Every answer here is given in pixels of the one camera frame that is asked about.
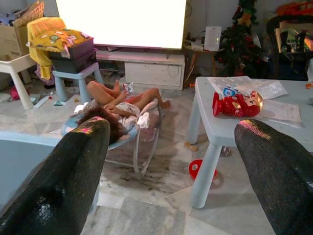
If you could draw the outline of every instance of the marble floor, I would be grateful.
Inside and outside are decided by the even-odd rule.
[[[34,94],[48,92],[38,80],[27,85]],[[135,87],[136,92],[142,88]],[[73,113],[79,99],[77,89],[65,106],[53,106],[53,95],[38,109],[25,111],[20,101],[6,102],[7,91],[0,91],[0,131],[17,131],[58,138],[59,129]],[[88,216],[83,235],[273,235],[263,210],[252,190],[245,166],[238,151],[220,157],[219,175],[214,180],[206,205],[197,210],[190,207],[193,181],[188,174],[192,159],[202,158],[209,141],[201,128],[199,151],[183,147],[188,118],[194,97],[193,88],[183,91],[162,90],[162,96],[172,102],[166,111],[155,155],[143,180],[134,176],[131,168],[105,163],[100,179],[97,207]],[[132,149],[132,142],[124,146]],[[149,143],[141,146],[145,158]],[[121,156],[120,150],[107,158]]]

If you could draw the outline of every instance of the yellow cushion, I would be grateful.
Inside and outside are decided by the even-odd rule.
[[[29,46],[39,50],[62,52],[67,51],[68,47],[73,47],[90,39],[90,36],[80,31],[62,28],[40,34],[30,40]]]

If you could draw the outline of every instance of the cardboard box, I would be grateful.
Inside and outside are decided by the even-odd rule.
[[[13,60],[29,53],[27,27],[0,25],[0,60]]]

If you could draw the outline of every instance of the bright tv screen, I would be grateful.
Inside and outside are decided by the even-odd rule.
[[[98,45],[181,48],[186,0],[56,0],[66,27]]]

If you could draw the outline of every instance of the paper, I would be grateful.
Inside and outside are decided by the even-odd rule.
[[[276,120],[302,122],[298,105],[272,100],[264,101],[263,109],[258,116]]]
[[[208,81],[212,84],[217,93],[223,94],[225,87],[238,87],[253,83],[248,76],[243,77],[209,77]]]
[[[264,100],[288,94],[279,81],[254,81],[253,83],[237,86],[235,89],[246,95],[249,95],[251,91],[257,91]]]

